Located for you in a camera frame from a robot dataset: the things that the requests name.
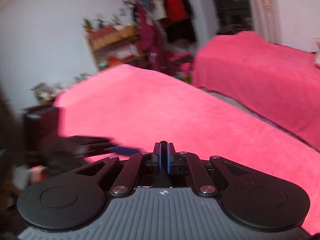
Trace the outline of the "beige lace curtain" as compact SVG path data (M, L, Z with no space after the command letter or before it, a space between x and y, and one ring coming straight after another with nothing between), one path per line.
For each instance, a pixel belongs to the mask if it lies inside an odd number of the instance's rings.
M249 0L253 30L265 41L281 44L277 0Z

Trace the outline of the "near pink bed cover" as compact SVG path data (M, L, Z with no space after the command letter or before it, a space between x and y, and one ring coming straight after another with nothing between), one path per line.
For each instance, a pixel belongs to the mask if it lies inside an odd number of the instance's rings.
M319 153L192 85L121 64L65 90L54 106L63 137L108 137L145 151L165 140L202 159L220 155L291 181L311 200L304 229L319 232Z

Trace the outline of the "pink bed cover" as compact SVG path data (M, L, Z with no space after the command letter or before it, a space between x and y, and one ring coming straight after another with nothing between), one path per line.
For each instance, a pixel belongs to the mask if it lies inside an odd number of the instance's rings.
M145 151L165 140L202 159L220 155L291 181L311 200L304 229L319 232L319 153L192 85L121 64L65 90L54 106L63 137L108 137Z
M252 31L219 35L194 60L193 85L232 98L319 148L315 55L272 44Z

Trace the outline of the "hanging clothes pile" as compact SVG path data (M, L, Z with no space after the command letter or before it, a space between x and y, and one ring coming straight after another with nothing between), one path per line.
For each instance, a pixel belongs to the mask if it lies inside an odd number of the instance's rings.
M140 30L140 47L152 70L180 80L191 80L193 55L184 50L174 52L171 45L196 44L193 9L189 0L125 0L132 6L132 19Z

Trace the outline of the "black pants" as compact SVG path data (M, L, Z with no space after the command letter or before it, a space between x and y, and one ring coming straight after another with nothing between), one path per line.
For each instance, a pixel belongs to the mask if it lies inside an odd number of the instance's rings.
M169 189L174 186L173 174L167 173L167 142L160 141L162 145L162 169L159 175L152 176L152 187Z

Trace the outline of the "wooden shelf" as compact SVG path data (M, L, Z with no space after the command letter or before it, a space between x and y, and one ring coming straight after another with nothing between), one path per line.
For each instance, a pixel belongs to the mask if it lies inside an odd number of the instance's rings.
M140 45L137 25L107 25L101 29L86 28L85 41L97 71L119 65L149 69L150 61Z

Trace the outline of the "far pink bed cover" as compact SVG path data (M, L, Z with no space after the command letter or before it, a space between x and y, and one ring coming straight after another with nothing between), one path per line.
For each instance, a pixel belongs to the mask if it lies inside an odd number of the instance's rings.
M193 85L232 98L319 148L315 55L272 44L252 31L219 35L194 60Z

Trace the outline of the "dark window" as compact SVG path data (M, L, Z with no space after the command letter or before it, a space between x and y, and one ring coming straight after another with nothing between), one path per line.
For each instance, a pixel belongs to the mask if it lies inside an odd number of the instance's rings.
M233 35L252 30L249 0L214 0L219 20L218 35Z

